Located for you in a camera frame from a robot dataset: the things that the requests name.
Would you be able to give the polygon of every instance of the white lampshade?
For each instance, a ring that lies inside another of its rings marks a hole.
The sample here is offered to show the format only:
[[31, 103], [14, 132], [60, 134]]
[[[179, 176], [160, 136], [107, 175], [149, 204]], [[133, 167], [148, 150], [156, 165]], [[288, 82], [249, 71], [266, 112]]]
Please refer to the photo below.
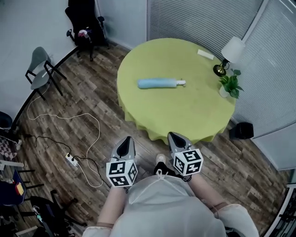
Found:
[[221, 53], [224, 58], [232, 63], [238, 62], [245, 48], [245, 43], [238, 37], [233, 36], [232, 39], [224, 46]]

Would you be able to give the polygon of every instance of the black pants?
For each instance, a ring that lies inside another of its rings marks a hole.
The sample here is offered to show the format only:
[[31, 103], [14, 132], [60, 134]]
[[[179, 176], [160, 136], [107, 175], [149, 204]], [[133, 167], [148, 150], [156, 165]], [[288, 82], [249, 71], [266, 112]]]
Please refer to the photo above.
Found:
[[180, 179], [183, 179], [182, 175], [177, 175], [175, 173], [175, 171], [169, 169], [164, 162], [158, 162], [158, 164], [156, 165], [155, 169], [154, 169], [154, 175], [156, 174], [157, 170], [161, 169], [162, 174], [165, 175], [167, 173], [167, 175], [173, 176], [173, 177], [178, 177]]

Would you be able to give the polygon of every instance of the black trash bin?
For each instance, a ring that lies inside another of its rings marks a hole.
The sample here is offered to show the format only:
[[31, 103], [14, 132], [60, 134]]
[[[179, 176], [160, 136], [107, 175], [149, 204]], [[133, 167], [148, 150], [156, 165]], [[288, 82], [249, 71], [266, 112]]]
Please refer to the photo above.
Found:
[[230, 139], [250, 139], [254, 137], [254, 128], [251, 123], [238, 123], [233, 129], [229, 130]]
[[9, 130], [12, 125], [12, 118], [6, 114], [0, 111], [0, 129], [7, 129]]

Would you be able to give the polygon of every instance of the checkered cloth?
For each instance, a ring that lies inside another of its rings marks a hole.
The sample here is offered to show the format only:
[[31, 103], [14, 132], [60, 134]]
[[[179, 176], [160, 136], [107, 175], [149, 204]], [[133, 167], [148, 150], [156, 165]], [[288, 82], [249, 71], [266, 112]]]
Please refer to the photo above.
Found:
[[11, 160], [17, 155], [16, 152], [12, 152], [8, 143], [8, 140], [0, 137], [0, 154]]

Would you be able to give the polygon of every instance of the gray chair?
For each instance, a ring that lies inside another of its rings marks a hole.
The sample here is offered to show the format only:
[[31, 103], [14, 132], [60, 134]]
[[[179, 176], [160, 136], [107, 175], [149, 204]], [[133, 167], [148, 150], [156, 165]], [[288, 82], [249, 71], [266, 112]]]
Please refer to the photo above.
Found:
[[[34, 69], [43, 62], [44, 62], [44, 69], [38, 72], [37, 74], [33, 73]], [[38, 94], [43, 100], [45, 100], [45, 98], [40, 93], [39, 88], [44, 86], [46, 83], [49, 83], [49, 80], [51, 80], [52, 83], [54, 83], [56, 89], [59, 91], [61, 96], [63, 96], [57, 83], [52, 77], [53, 71], [61, 75], [65, 80], [67, 79], [59, 70], [56, 69], [56, 67], [50, 64], [50, 58], [46, 53], [46, 51], [44, 50], [44, 48], [37, 47], [32, 53], [32, 61], [31, 61], [31, 64], [29, 65], [29, 68], [25, 76], [28, 79], [28, 81], [31, 83], [31, 89], [38, 92]], [[29, 78], [28, 74], [31, 74], [32, 76], [34, 76], [33, 81]]]

